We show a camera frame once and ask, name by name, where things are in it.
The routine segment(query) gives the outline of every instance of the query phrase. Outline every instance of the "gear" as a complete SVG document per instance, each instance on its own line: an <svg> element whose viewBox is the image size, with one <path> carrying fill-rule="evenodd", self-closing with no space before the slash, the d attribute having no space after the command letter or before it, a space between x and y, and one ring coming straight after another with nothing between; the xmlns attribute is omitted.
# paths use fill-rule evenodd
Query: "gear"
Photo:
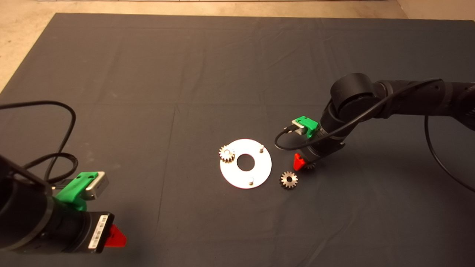
<svg viewBox="0 0 475 267"><path fill-rule="evenodd" d="M304 168L306 168L307 170L313 170L313 169L315 169L315 166L316 166L316 165L317 165L317 164L314 163L314 162L313 162L313 163L308 163L308 164L306 164L306 165L304 166Z"/></svg>
<svg viewBox="0 0 475 267"><path fill-rule="evenodd" d="M284 186L286 189L292 189L293 187L297 186L297 181L297 175L295 175L293 172L284 172L280 178L282 186Z"/></svg>
<svg viewBox="0 0 475 267"><path fill-rule="evenodd" d="M219 157L226 163L233 162L235 156L234 151L227 145L221 147L219 150Z"/></svg>

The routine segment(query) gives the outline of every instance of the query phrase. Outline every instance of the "black cable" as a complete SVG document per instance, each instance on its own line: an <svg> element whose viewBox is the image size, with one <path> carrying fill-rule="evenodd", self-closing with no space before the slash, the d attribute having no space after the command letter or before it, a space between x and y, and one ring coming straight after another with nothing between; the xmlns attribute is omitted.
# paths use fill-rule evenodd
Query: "black cable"
<svg viewBox="0 0 475 267"><path fill-rule="evenodd" d="M463 187L467 188L468 190L472 191L473 193L475 193L475 189L473 187L471 187L470 185L464 183L463 181L459 180L457 177L455 177L455 175L453 175L448 169L447 167L445 167L445 165L440 161L439 157L437 156L436 154L436 151L434 150L434 147L432 146L432 142L430 140L430 136L429 136L429 116L424 116L424 132L426 134L426 141L427 141L427 146L429 147L429 150L430 150L430 153L432 154L432 156L434 157L434 159L436 160L437 164L439 164L439 166L452 178L454 179L456 182L458 182L459 184L461 184Z"/></svg>
<svg viewBox="0 0 475 267"><path fill-rule="evenodd" d="M23 165L22 168L23 169L29 169L31 167L34 167L34 166L37 166L51 158L65 158L65 159L68 159L71 161L71 163L73 164L73 167L66 173L64 174L61 174L59 176L56 176L54 178L51 178L48 180L49 183L57 183L69 176L71 176L77 169L77 166L79 165L79 161L77 160L77 158L74 156L74 155L71 155L69 153L64 153L64 152L61 152L61 153L51 153L51 154L48 154L48 155L44 155L42 157L39 157L31 162L28 162L27 164Z"/></svg>
<svg viewBox="0 0 475 267"><path fill-rule="evenodd" d="M11 103L11 104L4 104L4 105L0 105L0 110L2 109L10 109L10 108L17 108L17 107L26 107L26 106L36 106L36 105L56 105L56 106L60 106L64 109L66 109L67 111L69 111L69 113L71 114L71 121L69 123L69 127L66 131L66 134L63 138L63 140L61 141L58 149L57 149L57 153L60 153L63 151L63 148L64 146L66 145L66 142L67 140L69 139L69 136L71 135L71 132L73 131L73 128L74 128L74 124L76 123L76 113L74 112L74 110L62 103L62 102L58 102L58 101L50 101L50 100L41 100L41 101L31 101L31 102L19 102L19 103ZM46 172L45 172L45 177L44 179L48 182L52 182L50 179L49 179L49 175L51 174L51 170L53 169L53 166L55 164L57 160L57 156L55 156L51 162L49 163L48 165L48 168L46 169Z"/></svg>
<svg viewBox="0 0 475 267"><path fill-rule="evenodd" d="M294 147L284 147L284 146L281 146L278 144L278 140L279 138L284 135L284 134L287 134L287 133L290 133L290 132L293 132L291 128L292 126L289 126L289 127L286 127L282 132L280 132L274 139L274 144L275 146L278 148L278 149L281 149L281 150L297 150L297 149L302 149L302 148L305 148L309 145L312 145L314 143L318 143L318 142L321 142L322 140L325 140L331 136L334 136L335 134L338 134L339 132L341 131L344 131L345 129L347 129L348 127L351 127L357 123L359 123L361 120L365 119L365 116L367 116L368 114L370 114L372 111L374 111L375 109L383 106L386 102L388 102L389 100L399 96L400 94L410 90L410 89L413 89L413 88L416 88L418 86L421 86L421 85L425 85L425 84L429 84L429 83L433 83L433 82L436 82L436 81L441 81L442 79L429 79L429 80L424 80L424 81L420 81L420 82L416 82L416 83L412 83L410 85L407 85L403 88L401 88L399 91L381 99L379 102L377 102L374 106L370 107L368 110L366 110L365 112L361 113L359 116L357 116L356 118L352 119L351 121L347 122L345 125L343 125L342 127L324 135L324 136L321 136L319 138L316 138L316 139L313 139L311 140L310 142L306 142L304 144L301 144L301 145L298 145L298 146L294 146Z"/></svg>

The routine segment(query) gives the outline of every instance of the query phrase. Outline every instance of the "barcode label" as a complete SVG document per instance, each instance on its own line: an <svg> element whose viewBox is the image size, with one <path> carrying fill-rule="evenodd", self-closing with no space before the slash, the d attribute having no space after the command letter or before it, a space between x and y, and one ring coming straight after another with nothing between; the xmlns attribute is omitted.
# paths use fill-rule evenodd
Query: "barcode label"
<svg viewBox="0 0 475 267"><path fill-rule="evenodd" d="M95 249L97 244L99 244L99 239L101 238L102 231L104 230L105 222L107 221L107 217L109 215L101 215L99 221L94 230L94 234L92 234L91 242L89 242L89 249Z"/></svg>

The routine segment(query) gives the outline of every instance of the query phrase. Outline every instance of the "center hole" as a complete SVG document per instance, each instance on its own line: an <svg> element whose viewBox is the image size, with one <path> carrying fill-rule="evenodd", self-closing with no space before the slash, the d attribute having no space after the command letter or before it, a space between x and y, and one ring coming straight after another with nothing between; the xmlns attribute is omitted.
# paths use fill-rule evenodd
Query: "center hole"
<svg viewBox="0 0 475 267"><path fill-rule="evenodd" d="M254 159L248 154L240 155L237 158L237 162L237 166L245 172L252 170L255 164Z"/></svg>

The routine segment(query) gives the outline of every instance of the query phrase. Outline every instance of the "white circular plate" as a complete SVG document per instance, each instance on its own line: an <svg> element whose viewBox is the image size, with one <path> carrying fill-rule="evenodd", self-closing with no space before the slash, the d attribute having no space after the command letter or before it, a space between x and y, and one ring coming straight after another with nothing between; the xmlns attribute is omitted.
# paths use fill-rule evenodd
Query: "white circular plate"
<svg viewBox="0 0 475 267"><path fill-rule="evenodd" d="M272 170L272 160L269 151L251 139L239 139L228 145L235 153L235 158L230 163L220 160L221 172L224 178L232 185L251 189L263 184ZM243 171L238 167L238 158L241 155L250 155L254 159L254 168L250 171Z"/></svg>

